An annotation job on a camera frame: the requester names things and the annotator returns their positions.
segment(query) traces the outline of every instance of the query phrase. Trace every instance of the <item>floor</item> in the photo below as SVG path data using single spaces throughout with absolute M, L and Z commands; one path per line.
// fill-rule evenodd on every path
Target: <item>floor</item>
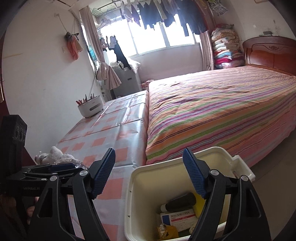
M 251 170 L 274 239 L 296 208 L 296 130 Z

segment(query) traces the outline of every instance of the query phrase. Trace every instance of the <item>white pen holder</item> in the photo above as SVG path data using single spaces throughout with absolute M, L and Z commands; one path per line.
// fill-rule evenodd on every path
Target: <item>white pen holder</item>
M 83 117 L 90 117 L 103 110 L 103 100 L 101 96 L 96 96 L 78 106 Z

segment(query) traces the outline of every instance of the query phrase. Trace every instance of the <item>metal screw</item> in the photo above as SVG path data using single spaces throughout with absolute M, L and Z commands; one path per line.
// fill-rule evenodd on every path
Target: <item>metal screw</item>
M 53 181 L 55 181 L 57 179 L 57 176 L 52 176 L 52 177 L 50 177 L 50 180 L 53 182 Z
M 218 176 L 219 175 L 219 172 L 217 170 L 213 169 L 213 170 L 211 170 L 211 174 L 213 176 Z
M 85 176 L 85 175 L 87 175 L 88 174 L 88 171 L 87 170 L 82 170 L 80 173 L 79 173 L 79 175 L 81 175 L 81 176 Z
M 249 178 L 248 178 L 247 176 L 245 176 L 245 175 L 242 175 L 241 179 L 242 179 L 243 181 L 245 181 L 245 182 L 247 182 L 247 181 L 249 180 Z

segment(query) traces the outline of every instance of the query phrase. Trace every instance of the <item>gray cabinet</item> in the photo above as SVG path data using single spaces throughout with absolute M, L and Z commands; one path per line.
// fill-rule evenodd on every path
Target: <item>gray cabinet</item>
M 135 74 L 132 70 L 127 69 L 124 71 L 123 69 L 118 68 L 114 71 L 121 81 L 121 85 L 113 89 L 116 97 L 122 97 L 142 91 L 141 80 L 138 72 Z

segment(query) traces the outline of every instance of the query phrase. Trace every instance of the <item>wall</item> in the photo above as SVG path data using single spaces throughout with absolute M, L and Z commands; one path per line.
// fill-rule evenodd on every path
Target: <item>wall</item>
M 157 50 L 134 57 L 141 63 L 141 82 L 202 71 L 202 54 L 199 44 Z
M 55 13 L 71 31 L 70 12 L 46 1 L 28 0 L 4 39 L 6 102 L 10 114 L 19 114 L 28 125 L 25 147 L 32 157 L 48 152 L 82 118 L 75 100 L 89 94 L 94 78 L 86 50 L 78 60 L 70 56 L 66 31 Z M 93 92 L 100 93 L 96 84 Z
M 263 31 L 296 39 L 282 15 L 270 2 L 256 4 L 254 0 L 221 0 L 221 3 L 228 12 L 219 17 L 214 14 L 216 23 L 234 24 L 241 41 L 258 37 Z

